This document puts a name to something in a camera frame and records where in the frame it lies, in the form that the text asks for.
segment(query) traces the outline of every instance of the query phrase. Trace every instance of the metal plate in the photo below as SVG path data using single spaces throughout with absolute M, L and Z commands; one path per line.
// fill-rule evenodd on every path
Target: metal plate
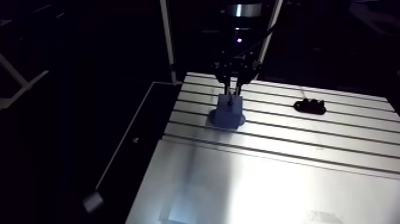
M 215 108 L 218 94 L 223 93 L 222 84 L 212 75 L 190 73 L 165 134 L 211 145 L 400 173 L 400 119 L 390 111 L 386 99 L 254 82 L 242 91 L 247 122 L 238 130 L 221 130 L 208 123 L 207 114 Z M 293 103 L 305 93 L 329 97 L 328 112 L 320 116 L 295 111 Z
M 212 79 L 214 78 L 213 75 L 203 74 L 203 73 L 188 72 L 187 75 L 188 76 L 207 77 L 207 78 L 212 78 Z M 280 87 L 283 89 L 294 89 L 294 90 L 298 90 L 298 88 L 299 88 L 299 86 L 296 86 L 296 85 L 288 85 L 288 84 L 276 83 L 276 82 L 265 82 L 265 81 L 258 81 L 258 80 L 252 80 L 250 85 L 276 86 L 276 87 Z M 375 100 L 375 101 L 387 102 L 386 98 L 376 97 L 376 96 L 371 96 L 371 95 L 355 94 L 352 92 L 333 91 L 333 90 L 329 90 L 329 89 L 319 89 L 319 88 L 312 88 L 312 87 L 307 87 L 307 86 L 302 86 L 302 88 L 308 92 L 316 92 L 316 93 L 327 94 L 327 95 L 353 97 L 353 98 L 359 98 L 359 99 L 370 99 L 370 100 Z
M 400 222 L 400 181 L 160 141 L 128 224 Z
M 218 83 L 218 81 L 214 79 L 186 76 L 185 83 L 186 82 L 188 84 L 182 86 L 183 91 L 200 92 L 201 90 L 198 89 L 204 88 L 203 89 L 204 93 L 210 93 L 210 91 L 208 91 L 207 88 L 211 88 L 213 94 L 219 94 L 223 92 L 222 84 Z M 298 91 L 288 90 L 288 92 L 291 92 L 291 94 L 285 95 L 283 94 L 284 92 L 286 92 L 285 89 L 281 89 L 281 92 L 279 92 L 276 91 L 275 88 L 271 88 L 268 86 L 263 87 L 263 89 L 265 89 L 264 93 L 255 91 L 253 92 L 246 91 L 245 89 L 246 89 L 245 87 L 242 88 L 241 95 L 247 100 L 274 102 L 277 104 L 293 106 L 293 104 L 296 101 L 303 99 L 303 94 L 300 90 Z M 362 99 L 354 98 L 354 101 L 359 101 L 359 100 L 362 101 Z M 350 114 L 350 115 L 372 117 L 385 120 L 400 121 L 400 117 L 394 112 L 392 106 L 385 102 L 369 101 L 369 103 L 364 104 L 364 106 L 341 104 L 337 102 L 326 101 L 325 105 L 327 111 L 333 113 Z

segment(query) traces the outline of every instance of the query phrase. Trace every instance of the metal post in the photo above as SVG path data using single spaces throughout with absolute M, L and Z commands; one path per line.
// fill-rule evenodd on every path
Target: metal post
M 28 81 L 14 68 L 5 57 L 0 54 L 0 65 L 15 79 L 21 86 L 27 86 Z
M 172 70 L 172 66 L 174 64 L 174 52 L 172 47 L 172 38 L 170 32 L 170 22 L 168 18 L 168 5 L 167 0 L 160 0 L 161 4 L 161 14 L 162 14 L 162 23 L 164 25 L 164 34 L 165 34 L 165 41 L 167 43 L 167 51 L 168 51 L 168 60 L 170 62 L 170 69 L 171 69 L 171 81 L 175 85 L 176 82 L 176 72 Z
M 275 1 L 275 6 L 274 10 L 272 11 L 270 23 L 268 24 L 268 30 L 276 23 L 276 20 L 278 19 L 280 9 L 282 7 L 283 0 L 276 0 Z M 268 46 L 270 44 L 272 37 L 272 33 L 267 36 L 267 38 L 264 39 L 264 42 L 262 43 L 261 51 L 260 51 L 260 56 L 258 57 L 258 62 L 261 64 L 264 62 L 265 54 L 267 53 Z

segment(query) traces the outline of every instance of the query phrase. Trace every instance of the dark background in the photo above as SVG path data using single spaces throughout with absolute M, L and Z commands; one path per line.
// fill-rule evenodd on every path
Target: dark background
M 282 9 L 285 20 L 259 79 L 381 95 L 399 111 L 398 37 L 357 20 L 348 1 L 298 2 Z M 221 5 L 170 0 L 181 79 L 186 71 L 210 72 L 210 57 L 225 39 L 205 30 L 220 29 Z M 273 1 L 265 5 L 258 24 L 264 28 Z M 394 16 L 398 6 L 368 3 Z M 13 22 L 0 27 L 0 53 L 27 80 L 50 73 L 0 111 L 0 222 L 124 223 L 179 87 L 156 85 L 149 94 L 99 189 L 104 206 L 89 215 L 82 199 L 93 192 L 151 83 L 170 82 L 159 1 L 4 1 L 0 19 L 6 18 Z M 249 42 L 261 38 L 247 35 Z M 17 89 L 0 69 L 0 96 Z

